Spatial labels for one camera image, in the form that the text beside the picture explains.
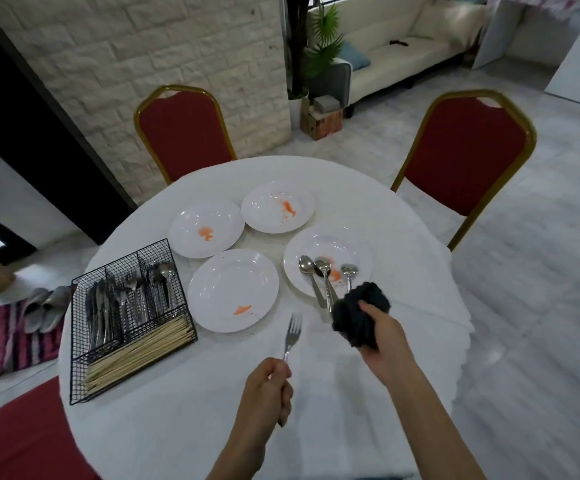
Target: pillow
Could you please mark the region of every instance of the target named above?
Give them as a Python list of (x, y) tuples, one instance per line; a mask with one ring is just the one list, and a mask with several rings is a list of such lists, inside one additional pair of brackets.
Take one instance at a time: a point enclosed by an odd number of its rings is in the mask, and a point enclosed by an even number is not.
[(471, 3), (425, 4), (410, 30), (410, 36), (449, 40), (467, 49), (483, 23), (484, 7)]
[(337, 57), (345, 60), (346, 62), (349, 62), (352, 65), (353, 72), (370, 65), (370, 59), (359, 52), (358, 49), (356, 49), (355, 46), (347, 40), (343, 41), (343, 46), (341, 47)]

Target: red upholstery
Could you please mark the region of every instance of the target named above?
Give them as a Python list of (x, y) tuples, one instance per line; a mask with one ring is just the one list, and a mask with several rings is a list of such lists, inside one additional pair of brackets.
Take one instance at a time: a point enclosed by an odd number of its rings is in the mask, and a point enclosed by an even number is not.
[(446, 99), (434, 108), (405, 177), (467, 216), (521, 154), (526, 139), (504, 108), (475, 97)]
[(152, 101), (139, 125), (171, 181), (232, 160), (229, 141), (212, 98), (181, 91)]
[(0, 480), (95, 480), (70, 434), (59, 378), (0, 409)]

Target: gold chair frame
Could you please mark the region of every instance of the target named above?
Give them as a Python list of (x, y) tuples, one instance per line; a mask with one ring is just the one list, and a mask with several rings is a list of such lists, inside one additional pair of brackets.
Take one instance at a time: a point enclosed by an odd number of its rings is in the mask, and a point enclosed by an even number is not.
[(195, 88), (192, 86), (182, 86), (179, 84), (170, 84), (167, 86), (160, 86), (157, 89), (155, 89), (153, 92), (151, 92), (151, 94), (148, 97), (146, 97), (146, 99), (144, 99), (141, 104), (139, 104), (139, 107), (134, 112), (134, 128), (136, 129), (136, 132), (139, 135), (139, 138), (141, 138), (141, 141), (145, 145), (146, 149), (150, 153), (150, 156), (152, 156), (152, 159), (154, 160), (154, 162), (157, 163), (157, 166), (159, 167), (159, 170), (161, 170), (161, 174), (163, 175), (163, 177), (166, 180), (166, 183), (168, 185), (170, 185), (172, 183), (172, 180), (168, 176), (165, 168), (163, 167), (163, 165), (161, 163), (161, 160), (159, 159), (159, 156), (154, 151), (152, 145), (150, 144), (150, 141), (148, 140), (145, 133), (143, 132), (143, 129), (141, 128), (141, 124), (140, 124), (140, 120), (139, 120), (142, 112), (148, 106), (150, 106), (150, 104), (153, 101), (158, 99), (159, 96), (161, 96), (162, 94), (164, 94), (167, 91), (174, 91), (174, 92), (179, 92), (179, 93), (183, 93), (183, 92), (200, 93), (200, 94), (204, 94), (204, 95), (210, 97), (210, 99), (212, 100), (212, 102), (214, 104), (214, 109), (216, 110), (216, 115), (219, 118), (219, 122), (221, 123), (223, 137), (225, 138), (225, 142), (227, 143), (228, 149), (230, 150), (232, 160), (237, 160), (237, 155), (235, 154), (234, 148), (232, 147), (232, 142), (230, 141), (230, 135), (228, 135), (228, 130), (225, 128), (225, 122), (223, 120), (223, 114), (221, 112), (221, 107), (219, 106), (219, 103), (217, 102), (215, 97), (212, 94), (210, 94), (210, 92), (206, 91), (205, 89)]
[(487, 204), (493, 199), (493, 197), (503, 188), (505, 184), (508, 183), (510, 178), (516, 174), (516, 172), (521, 168), (521, 166), (530, 158), (532, 152), (534, 152), (534, 147), (536, 146), (536, 130), (534, 129), (534, 125), (528, 119), (528, 117), (512, 102), (510, 99), (505, 97), (503, 94), (497, 91), (493, 91), (491, 89), (473, 89), (468, 91), (452, 91), (446, 94), (439, 96), (435, 101), (430, 104), (426, 115), (421, 122), (421, 126), (419, 126), (419, 131), (417, 132), (417, 136), (414, 138), (414, 142), (406, 161), (404, 161), (401, 170), (395, 178), (394, 183), (392, 184), (390, 190), (393, 192), (397, 192), (397, 189), (401, 185), (404, 177), (406, 169), (412, 160), (416, 150), (419, 147), (419, 142), (423, 137), (423, 133), (428, 126), (428, 122), (432, 117), (434, 110), (437, 108), (438, 104), (442, 101), (446, 101), (448, 99), (455, 99), (455, 98), (490, 98), (496, 101), (499, 106), (501, 106), (509, 115), (512, 117), (513, 120), (522, 128), (526, 133), (526, 142), (524, 144), (523, 149), (515, 158), (510, 166), (506, 168), (506, 170), (496, 179), (493, 185), (487, 190), (487, 192), (481, 197), (480, 201), (477, 202), (477, 205), (470, 211), (470, 214), (465, 218), (459, 230), (454, 234), (450, 243), (448, 243), (448, 248), (452, 251), (455, 249), (457, 244), (462, 240), (463, 236), (468, 232), (470, 227), (474, 224), (479, 217), (480, 213), (482, 213), (483, 209), (486, 208)]

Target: black cloth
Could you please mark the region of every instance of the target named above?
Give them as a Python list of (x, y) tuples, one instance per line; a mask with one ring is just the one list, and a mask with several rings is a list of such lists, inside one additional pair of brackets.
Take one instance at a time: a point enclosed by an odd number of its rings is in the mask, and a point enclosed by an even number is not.
[(360, 299), (376, 306), (382, 312), (390, 311), (390, 302), (379, 286), (365, 282), (335, 303), (332, 309), (332, 329), (341, 332), (353, 347), (367, 345), (376, 350), (374, 320), (361, 311), (358, 304)]

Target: hand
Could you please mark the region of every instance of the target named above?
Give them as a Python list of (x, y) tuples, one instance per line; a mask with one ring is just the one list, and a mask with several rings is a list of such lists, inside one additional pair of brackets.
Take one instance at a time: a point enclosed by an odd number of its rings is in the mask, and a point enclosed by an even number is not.
[(401, 324), (374, 305), (359, 301), (359, 308), (374, 320), (374, 336), (379, 350), (368, 346), (359, 348), (368, 368), (383, 385), (390, 382), (396, 368), (414, 362), (414, 357)]
[(252, 474), (263, 464), (275, 425), (285, 426), (292, 411), (294, 391), (287, 381), (291, 376), (285, 362), (267, 358), (246, 380), (226, 450), (246, 458), (248, 467), (254, 468)]

